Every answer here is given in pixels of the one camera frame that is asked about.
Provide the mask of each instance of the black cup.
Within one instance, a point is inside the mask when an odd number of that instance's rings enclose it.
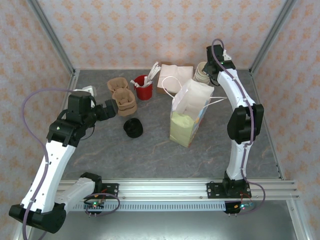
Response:
[[[141,122],[137,118],[131,118],[125,122],[123,129],[130,138],[138,138],[144,132]]]

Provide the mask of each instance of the wire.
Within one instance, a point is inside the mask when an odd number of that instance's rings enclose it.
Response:
[[[48,173],[48,168],[49,168],[49,156],[48,156],[48,151],[46,149],[46,146],[41,142],[41,140],[36,136],[34,135],[34,133],[30,130],[27,122],[26,122],[26,119],[25,119],[25,107],[26,107],[26,103],[27,101],[33,96],[33,95],[36,95],[40,92],[47,92],[47,91],[58,91],[58,92],[67,92],[67,93],[72,93],[73,91],[72,90],[68,90],[68,89],[63,89],[63,88],[43,88],[43,89],[39,89],[31,94],[29,94],[23,101],[22,105],[21,105],[21,112],[20,112],[20,115],[21,115],[21,119],[22,119],[22,122],[26,128],[26,130],[28,131],[28,133],[41,145],[42,147],[42,150],[44,152],[44,159],[45,159],[45,165],[44,165],[44,171],[43,171],[43,175],[41,177],[41,180],[39,182],[39,185],[36,187],[30,201],[29,201],[29,204],[24,212],[24,216],[23,216],[23,221],[22,221],[22,236],[23,236],[23,240],[28,240],[28,237],[27,237],[27,219],[28,219],[28,215],[29,215],[29,212],[30,212],[30,209],[32,207],[32,204],[35,202],[36,200],[36,196],[40,190],[40,188],[42,187],[44,181],[45,181],[45,178],[47,176],[47,173]],[[46,231],[41,235],[41,237],[39,238],[39,240],[43,239],[46,235]]]
[[[101,191],[101,193],[104,193],[105,191],[107,191],[107,188],[103,189],[103,190]],[[94,195],[94,198],[93,198],[93,197],[89,197],[89,198],[86,198],[86,197],[85,197],[85,198],[84,198],[85,200],[83,201],[83,203],[84,203],[84,204],[88,204],[88,205],[92,205],[92,203],[91,203],[91,202],[88,202],[88,201],[91,200],[91,199],[95,199],[95,198],[97,198],[97,194]]]
[[[92,130],[92,133],[90,134],[90,136],[83,138],[83,139],[80,139],[80,141],[87,140],[88,138],[90,138],[92,136],[92,134],[94,134],[94,132],[95,132],[95,127],[96,126],[93,126],[93,130]]]
[[[252,201],[252,199],[251,199],[251,197],[248,195],[248,194],[246,194],[245,192],[240,192],[240,194],[241,194],[241,203],[243,202],[243,199],[244,199],[244,195],[248,198],[248,199],[250,199],[250,201],[253,203],[254,201]]]
[[[118,201],[118,206],[115,209],[113,209],[112,211],[107,211],[107,212],[103,212],[103,213],[100,213],[100,214],[94,214],[95,217],[101,217],[101,216],[113,214],[115,211],[117,211],[120,208],[120,199],[116,195],[113,195],[113,194],[110,194],[110,193],[106,193],[106,192],[93,193],[93,194],[90,194],[90,195],[86,196],[85,198],[87,199],[87,198],[90,198],[90,197],[94,197],[96,195],[103,195],[103,196],[113,197],[114,199],[116,199]],[[90,212],[88,212],[88,208],[89,207],[90,207],[89,205],[86,206],[85,213],[87,215],[89,215],[89,217],[90,217],[92,214]]]
[[[216,41],[219,41],[219,42],[221,43],[221,45],[222,45],[222,51],[225,50],[225,44],[224,44],[224,42],[223,42],[221,39],[216,38],[216,39],[214,39],[214,40],[212,41],[212,45],[211,45],[212,56],[213,56],[214,60],[216,61],[216,63],[222,68],[222,70],[223,70],[226,74],[228,74],[228,75],[231,77],[231,79],[235,82],[235,84],[238,86],[238,88],[239,88],[239,90],[240,90],[240,92],[241,92],[241,94],[242,94],[242,97],[243,97],[245,103],[247,104],[247,106],[248,106],[248,108],[249,108],[249,112],[250,112],[250,118],[251,118],[250,143],[246,143],[246,144],[244,145],[243,157],[242,157],[242,162],[241,162],[241,167],[240,167],[241,176],[242,176],[242,178],[243,178],[248,184],[252,184],[252,185],[258,186],[259,188],[261,188],[261,190],[262,190],[262,192],[263,192],[263,199],[262,199],[261,204],[260,204],[258,207],[254,208],[254,209],[252,209],[252,210],[250,210],[250,211],[241,212],[241,213],[238,214],[238,215],[244,215],[244,214],[248,214],[248,213],[253,213],[253,212],[255,212],[256,210],[260,209],[261,206],[264,204],[264,202],[265,202],[265,200],[266,200],[266,191],[265,191],[265,189],[264,189],[259,183],[249,181],[249,180],[246,178],[245,174],[244,174],[244,165],[245,165],[246,154],[247,154],[247,146],[252,145],[253,142],[254,142],[254,131],[255,131],[254,111],[253,111],[253,109],[252,109],[249,101],[247,100],[246,95],[245,95],[245,92],[244,92],[244,90],[242,89],[242,87],[241,87],[240,83],[238,82],[238,80],[218,61],[218,58],[217,58],[217,56],[216,56],[216,54],[215,54],[215,51],[214,51],[214,44],[215,44]]]

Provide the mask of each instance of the white napkin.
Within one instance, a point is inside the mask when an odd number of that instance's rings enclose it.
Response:
[[[162,81],[168,76],[176,77],[183,86],[189,79],[192,79],[194,73],[193,66],[177,66],[162,64],[159,74],[158,88],[162,88]],[[176,79],[168,77],[164,82],[164,88],[170,93],[177,93],[180,90],[180,85]]]

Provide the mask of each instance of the orange patterned wall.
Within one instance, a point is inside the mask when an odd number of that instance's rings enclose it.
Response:
[[[214,38],[251,67],[285,0],[40,0],[75,68],[207,60]]]
[[[10,206],[21,202],[43,156],[22,125],[21,103],[37,89],[66,88],[69,74],[26,0],[2,0],[0,15],[0,238],[11,240],[17,221]],[[26,106],[26,121],[43,141],[63,96],[40,93]]]
[[[299,0],[254,76],[276,154],[320,236],[320,4]]]

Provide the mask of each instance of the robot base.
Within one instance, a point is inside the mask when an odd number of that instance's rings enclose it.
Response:
[[[224,179],[222,182],[209,182],[206,184],[206,192],[208,199],[240,199],[241,197],[251,198],[250,185],[244,179],[231,180],[227,172],[224,172]]]

